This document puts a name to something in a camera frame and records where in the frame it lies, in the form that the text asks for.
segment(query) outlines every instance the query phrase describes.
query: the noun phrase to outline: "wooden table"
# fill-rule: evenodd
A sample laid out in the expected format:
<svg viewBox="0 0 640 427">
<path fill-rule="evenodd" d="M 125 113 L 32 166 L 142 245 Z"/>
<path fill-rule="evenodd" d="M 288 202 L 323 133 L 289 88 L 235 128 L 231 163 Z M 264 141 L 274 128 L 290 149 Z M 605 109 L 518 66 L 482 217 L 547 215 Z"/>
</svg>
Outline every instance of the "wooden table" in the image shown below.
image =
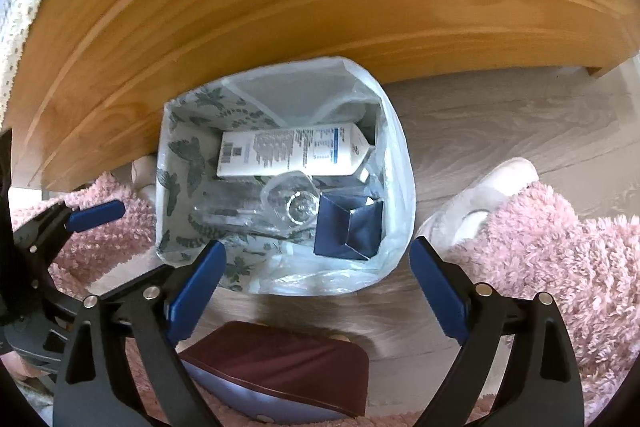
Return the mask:
<svg viewBox="0 0 640 427">
<path fill-rule="evenodd" d="M 69 190 L 154 151 L 165 101 L 264 64 L 343 55 L 381 82 L 602 74 L 638 49 L 640 0 L 45 0 L 4 126 L 16 184 Z"/>
</svg>

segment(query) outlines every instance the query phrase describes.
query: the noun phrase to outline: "foot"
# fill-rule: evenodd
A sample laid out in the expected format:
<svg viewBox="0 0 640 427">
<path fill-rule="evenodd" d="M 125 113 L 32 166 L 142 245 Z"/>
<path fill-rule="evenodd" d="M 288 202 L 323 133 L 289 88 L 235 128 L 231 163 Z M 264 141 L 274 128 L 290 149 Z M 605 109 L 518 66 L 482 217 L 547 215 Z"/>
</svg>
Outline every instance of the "foot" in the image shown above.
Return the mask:
<svg viewBox="0 0 640 427">
<path fill-rule="evenodd" d="M 454 245 L 476 237 L 489 213 L 535 181 L 538 173 L 529 160 L 507 160 L 445 203 L 416 235 L 426 237 L 443 256 Z"/>
</svg>

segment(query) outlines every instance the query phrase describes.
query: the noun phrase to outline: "white carton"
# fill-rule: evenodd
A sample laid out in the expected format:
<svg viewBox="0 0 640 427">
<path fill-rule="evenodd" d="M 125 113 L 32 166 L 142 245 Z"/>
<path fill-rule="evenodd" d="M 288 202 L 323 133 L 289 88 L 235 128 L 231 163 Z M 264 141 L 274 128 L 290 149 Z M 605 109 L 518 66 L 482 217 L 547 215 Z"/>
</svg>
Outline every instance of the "white carton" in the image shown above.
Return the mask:
<svg viewBox="0 0 640 427">
<path fill-rule="evenodd" d="M 354 123 L 226 131 L 218 176 L 277 176 L 291 171 L 308 176 L 350 176 L 370 148 Z"/>
</svg>

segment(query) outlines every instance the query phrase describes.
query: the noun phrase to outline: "metal screw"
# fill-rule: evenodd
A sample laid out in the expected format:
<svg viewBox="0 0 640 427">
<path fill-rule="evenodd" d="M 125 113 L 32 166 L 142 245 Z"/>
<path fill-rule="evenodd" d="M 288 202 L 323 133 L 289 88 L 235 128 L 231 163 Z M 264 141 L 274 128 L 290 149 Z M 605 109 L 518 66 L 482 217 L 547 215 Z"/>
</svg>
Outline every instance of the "metal screw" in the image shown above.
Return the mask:
<svg viewBox="0 0 640 427">
<path fill-rule="evenodd" d="M 149 286 L 149 288 L 145 289 L 142 292 L 142 296 L 148 301 L 152 301 L 159 295 L 160 295 L 160 288 L 158 288 L 158 286 Z"/>
<path fill-rule="evenodd" d="M 98 298 L 95 295 L 89 295 L 82 304 L 85 308 L 93 308 L 98 303 Z"/>
<path fill-rule="evenodd" d="M 488 297 L 494 292 L 493 288 L 483 282 L 476 284 L 476 293 L 481 297 Z"/>
<path fill-rule="evenodd" d="M 538 295 L 538 299 L 540 299 L 540 302 L 542 302 L 547 306 L 549 306 L 549 304 L 554 303 L 554 298 L 551 295 L 549 295 L 547 292 L 542 292 L 540 295 Z"/>
</svg>

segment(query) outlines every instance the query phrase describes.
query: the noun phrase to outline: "blue label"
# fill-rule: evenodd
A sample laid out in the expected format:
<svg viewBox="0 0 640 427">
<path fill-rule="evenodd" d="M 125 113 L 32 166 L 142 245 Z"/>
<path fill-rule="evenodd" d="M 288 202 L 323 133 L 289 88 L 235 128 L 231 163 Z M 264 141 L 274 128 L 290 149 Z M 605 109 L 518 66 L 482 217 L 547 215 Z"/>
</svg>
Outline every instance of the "blue label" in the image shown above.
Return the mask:
<svg viewBox="0 0 640 427">
<path fill-rule="evenodd" d="M 334 129 L 334 163 L 338 163 L 338 128 Z"/>
</svg>

